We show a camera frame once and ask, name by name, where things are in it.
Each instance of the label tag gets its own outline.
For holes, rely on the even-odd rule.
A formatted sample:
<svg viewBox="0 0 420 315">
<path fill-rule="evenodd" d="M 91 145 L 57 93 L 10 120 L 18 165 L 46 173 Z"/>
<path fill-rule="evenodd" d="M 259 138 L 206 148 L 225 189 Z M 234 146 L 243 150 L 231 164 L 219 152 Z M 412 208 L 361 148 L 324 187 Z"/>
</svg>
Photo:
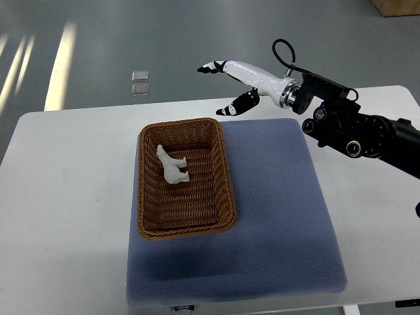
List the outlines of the label tag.
<svg viewBox="0 0 420 315">
<path fill-rule="evenodd" d="M 178 312 L 179 310 L 194 310 L 194 305 L 180 305 L 175 306 L 175 312 Z"/>
</svg>

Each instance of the white robotic hand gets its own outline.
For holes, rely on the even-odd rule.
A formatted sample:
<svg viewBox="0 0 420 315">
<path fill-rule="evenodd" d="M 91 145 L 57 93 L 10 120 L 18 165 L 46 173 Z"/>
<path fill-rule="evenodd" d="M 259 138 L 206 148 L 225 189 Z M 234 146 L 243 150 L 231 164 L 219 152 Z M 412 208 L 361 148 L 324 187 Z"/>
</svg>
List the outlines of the white robotic hand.
<svg viewBox="0 0 420 315">
<path fill-rule="evenodd" d="M 223 110 L 218 110 L 217 114 L 222 116 L 236 116 L 250 110 L 259 103 L 259 95 L 268 95 L 275 105 L 288 108 L 289 104 L 293 103 L 293 92 L 299 88 L 299 84 L 288 76 L 278 78 L 245 62 L 214 61 L 203 65 L 197 71 L 205 74 L 226 72 L 230 77 L 252 87 L 252 91 L 241 95 Z"/>
</svg>

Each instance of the white animal figurine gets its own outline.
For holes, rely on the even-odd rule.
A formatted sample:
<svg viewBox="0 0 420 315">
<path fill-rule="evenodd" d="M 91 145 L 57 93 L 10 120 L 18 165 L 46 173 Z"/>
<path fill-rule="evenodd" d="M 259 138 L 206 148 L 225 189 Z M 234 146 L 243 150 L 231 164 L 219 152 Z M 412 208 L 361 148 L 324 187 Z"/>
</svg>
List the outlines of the white animal figurine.
<svg viewBox="0 0 420 315">
<path fill-rule="evenodd" d="M 169 184 L 178 184 L 179 182 L 189 182 L 190 175 L 188 172 L 182 173 L 179 171 L 179 168 L 186 167 L 186 158 L 183 159 L 173 159 L 167 155 L 165 150 L 159 144 L 157 146 L 156 155 L 162 162 L 165 180 Z"/>
</svg>

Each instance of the light patch on floor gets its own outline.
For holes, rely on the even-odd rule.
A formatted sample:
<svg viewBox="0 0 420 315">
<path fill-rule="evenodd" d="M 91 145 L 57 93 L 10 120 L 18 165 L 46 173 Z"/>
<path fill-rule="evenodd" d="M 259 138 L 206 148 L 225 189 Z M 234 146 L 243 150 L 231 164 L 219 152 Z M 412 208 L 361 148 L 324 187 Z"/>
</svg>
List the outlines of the light patch on floor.
<svg viewBox="0 0 420 315">
<path fill-rule="evenodd" d="M 1 57 L 1 54 L 3 53 L 3 49 L 5 48 L 8 39 L 9 39 L 9 35 L 1 34 L 1 36 L 0 36 L 0 57 Z"/>
<path fill-rule="evenodd" d="M 18 50 L 16 51 L 16 54 L 14 55 L 12 64 L 10 65 L 9 72 L 7 73 L 7 76 L 6 76 L 5 84 L 3 85 L 3 88 L 1 89 L 1 93 L 0 93 L 0 115 L 3 113 L 3 110 L 5 109 L 7 99 L 9 98 L 9 95 L 11 93 L 14 78 L 16 77 L 16 73 L 17 73 L 18 68 L 19 68 L 20 59 L 21 59 L 22 53 L 24 51 L 25 42 L 26 42 L 26 37 L 23 37 L 22 40 L 20 41 Z"/>
<path fill-rule="evenodd" d="M 74 22 L 67 22 L 64 26 L 64 31 L 52 68 L 47 97 L 45 99 L 45 111 L 62 110 L 64 107 L 76 33 L 76 24 Z"/>
<path fill-rule="evenodd" d="M 35 43 L 35 35 L 32 35 L 29 38 L 28 44 L 26 45 L 24 59 L 22 61 L 22 65 L 20 67 L 18 81 L 16 83 L 16 88 L 14 90 L 15 95 L 17 95 L 19 93 L 20 87 L 22 86 L 22 82 L 24 80 L 25 73 L 26 73 L 26 68 L 28 67 L 29 59 L 31 58 L 31 53 L 32 53 L 34 43 Z"/>
</svg>

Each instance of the white table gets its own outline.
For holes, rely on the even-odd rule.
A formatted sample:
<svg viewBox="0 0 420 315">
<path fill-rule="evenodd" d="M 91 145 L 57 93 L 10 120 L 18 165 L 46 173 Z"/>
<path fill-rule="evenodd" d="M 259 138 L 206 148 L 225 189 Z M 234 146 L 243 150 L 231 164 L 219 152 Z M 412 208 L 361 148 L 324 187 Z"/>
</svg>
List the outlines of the white table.
<svg viewBox="0 0 420 315">
<path fill-rule="evenodd" d="M 409 118 L 403 87 L 359 89 L 365 114 Z M 131 314 L 125 300 L 137 135 L 158 121 L 216 117 L 232 98 L 37 112 L 22 116 L 0 166 L 0 313 Z M 263 97 L 233 119 L 312 116 Z M 374 159 L 350 159 L 305 137 L 348 278 L 323 293 L 199 305 L 196 314 L 327 307 L 420 297 L 420 180 Z M 170 314 L 163 306 L 141 314 Z"/>
</svg>

